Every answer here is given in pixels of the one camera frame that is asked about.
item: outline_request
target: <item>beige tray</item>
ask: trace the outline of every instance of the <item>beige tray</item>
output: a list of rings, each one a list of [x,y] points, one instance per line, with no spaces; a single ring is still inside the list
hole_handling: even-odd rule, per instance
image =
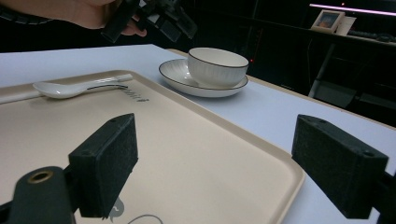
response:
[[[119,204],[107,220],[76,212],[77,223],[127,224],[142,215],[149,216],[132,224],[281,222],[304,182],[290,154],[138,74],[125,84],[127,91],[0,105],[0,203],[12,200],[24,174],[64,168],[67,155],[106,121],[134,113],[139,161],[120,194],[122,215]]]

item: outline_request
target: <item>dark background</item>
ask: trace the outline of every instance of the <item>dark background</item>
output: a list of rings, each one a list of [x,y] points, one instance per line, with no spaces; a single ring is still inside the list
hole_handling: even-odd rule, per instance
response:
[[[383,9],[396,12],[394,0],[343,1],[347,7]],[[188,51],[194,47],[227,49],[250,60],[251,76],[307,95],[322,67],[333,38],[317,37],[290,27],[309,29],[321,9],[310,3],[340,6],[332,0],[183,0],[182,6],[198,25],[194,39],[182,36],[169,41],[157,29],[148,36],[122,36],[116,44],[107,42],[100,30],[88,30],[64,21],[21,25],[0,19],[0,52],[48,49],[79,49],[104,46],[155,44],[165,49]],[[346,13],[357,17],[352,29],[396,36],[396,17]],[[267,22],[283,26],[268,25]],[[337,85],[369,92],[396,102],[396,50],[360,42],[336,39],[324,79]],[[395,110],[352,102],[347,109],[366,117],[396,125]]]

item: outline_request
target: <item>human hand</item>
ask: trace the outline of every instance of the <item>human hand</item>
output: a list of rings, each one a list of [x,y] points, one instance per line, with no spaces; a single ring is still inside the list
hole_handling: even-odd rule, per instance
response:
[[[70,21],[88,29],[105,27],[121,0],[0,0],[0,5],[53,20]],[[145,36],[133,20],[129,20],[123,35]]]
[[[73,3],[72,13],[68,19],[70,22],[89,29],[103,28],[111,15],[117,10],[121,0],[71,0]],[[146,36],[146,30],[139,30],[134,20],[129,20],[122,31],[123,35]]]

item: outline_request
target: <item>saucer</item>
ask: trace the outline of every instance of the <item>saucer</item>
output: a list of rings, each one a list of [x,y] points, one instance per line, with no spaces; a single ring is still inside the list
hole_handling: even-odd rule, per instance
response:
[[[200,87],[190,76],[186,59],[177,59],[161,64],[160,73],[163,75],[166,83],[176,90],[201,97],[225,97],[234,95],[248,84],[248,77],[245,76],[238,84],[228,89]]]

